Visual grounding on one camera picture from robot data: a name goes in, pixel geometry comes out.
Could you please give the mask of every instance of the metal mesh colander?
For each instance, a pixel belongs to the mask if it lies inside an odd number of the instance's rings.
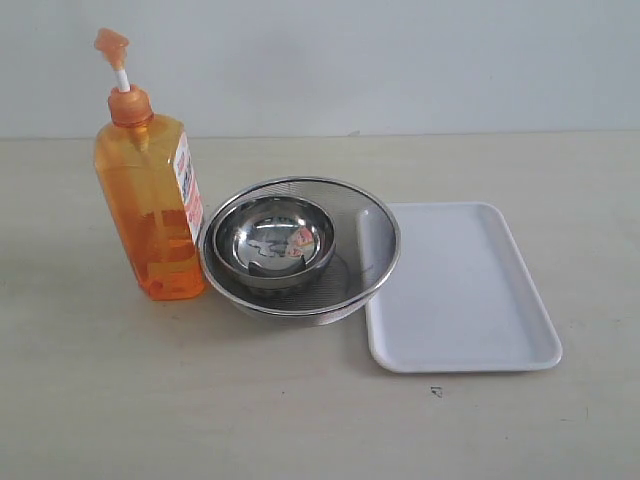
[[[217,265],[211,237],[217,219],[227,209],[254,197],[285,194],[311,200],[329,213],[334,221],[336,252],[323,276],[304,291],[259,298]],[[362,215],[367,215],[366,225]],[[319,324],[338,320],[371,298],[398,260],[400,232],[386,206],[358,187],[326,178],[291,177],[255,185],[232,197],[207,221],[199,246],[207,278],[240,308],[254,316]],[[366,256],[374,259],[370,265],[362,265],[362,248],[370,249]]]

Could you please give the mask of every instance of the orange plastic bottle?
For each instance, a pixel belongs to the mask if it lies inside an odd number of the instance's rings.
[[[205,289],[196,249],[203,210],[184,126],[154,114],[124,71],[129,41],[101,29],[95,47],[111,63],[113,123],[96,138],[95,168],[138,283],[154,300],[191,298]]]

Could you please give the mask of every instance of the beige tabletop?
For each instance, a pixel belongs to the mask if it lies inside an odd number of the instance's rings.
[[[640,133],[192,140],[208,212],[298,174],[501,209],[564,358],[482,375],[386,372],[363,311],[147,300],[91,145],[0,142],[1,479],[638,478]]]

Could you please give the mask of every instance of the metal bowl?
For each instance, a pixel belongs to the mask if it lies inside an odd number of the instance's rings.
[[[323,275],[305,291],[275,298],[254,295],[214,253],[213,234],[224,213],[265,195],[307,199],[333,220],[335,253]],[[400,229],[384,203],[354,185],[288,177],[254,185],[227,200],[203,225],[198,247],[209,282],[242,311],[286,325],[323,325],[358,310],[389,278],[400,257]]]
[[[284,195],[250,198],[227,208],[211,240],[228,275],[267,298],[302,291],[319,278],[335,252],[327,212]]]

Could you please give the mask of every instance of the white tray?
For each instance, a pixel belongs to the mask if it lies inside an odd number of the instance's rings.
[[[484,203],[392,204],[398,265],[368,303],[369,347],[398,373],[555,366],[562,346],[502,214]],[[372,263],[359,220],[363,268]]]

